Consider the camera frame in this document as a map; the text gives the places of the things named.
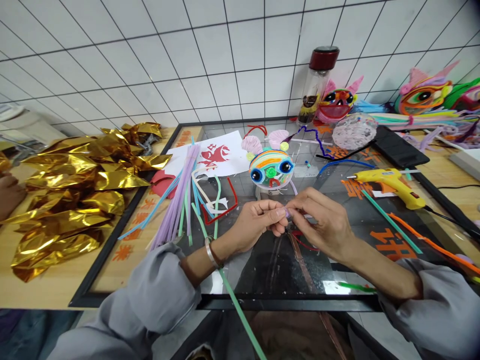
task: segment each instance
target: person's right hand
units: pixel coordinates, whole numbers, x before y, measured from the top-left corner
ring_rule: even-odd
[[[330,258],[344,264],[358,255],[357,245],[362,241],[355,237],[347,211],[339,203],[308,187],[285,207],[306,239]],[[297,209],[311,215],[316,223],[310,223]]]

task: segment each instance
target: person's left hand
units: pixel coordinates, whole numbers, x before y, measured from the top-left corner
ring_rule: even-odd
[[[225,235],[221,236],[234,246],[234,252],[250,250],[267,230],[279,237],[289,224],[285,207],[278,201],[251,201],[243,205],[240,215]]]

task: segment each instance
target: craft mask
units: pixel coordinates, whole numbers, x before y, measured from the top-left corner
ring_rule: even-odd
[[[443,106],[446,109],[480,110],[480,77],[471,82],[455,85],[450,94],[445,98]]]
[[[295,164],[286,153],[287,142],[282,142],[289,136],[286,130],[275,130],[268,136],[270,147],[262,148],[260,139],[247,136],[241,142],[241,147],[247,150],[250,160],[248,172],[255,185],[266,190],[279,189],[292,179]]]
[[[316,117],[327,124],[336,123],[347,115],[357,100],[357,91],[364,77],[360,77],[345,89],[339,89],[328,80],[316,110]]]
[[[452,91],[452,82],[446,77],[458,64],[448,65],[434,76],[412,67],[410,80],[400,88],[395,101],[395,110],[403,115],[420,115],[444,103],[445,97]]]

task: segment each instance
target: yellow glue gun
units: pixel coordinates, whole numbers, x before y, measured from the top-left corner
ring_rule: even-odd
[[[407,209],[417,210],[424,208],[427,205],[425,200],[400,181],[402,174],[412,172],[418,172],[418,170],[398,171],[394,168],[375,169],[357,172],[352,176],[347,176],[347,179],[355,179],[359,183],[374,182],[386,184],[395,190],[395,194],[403,200]]]

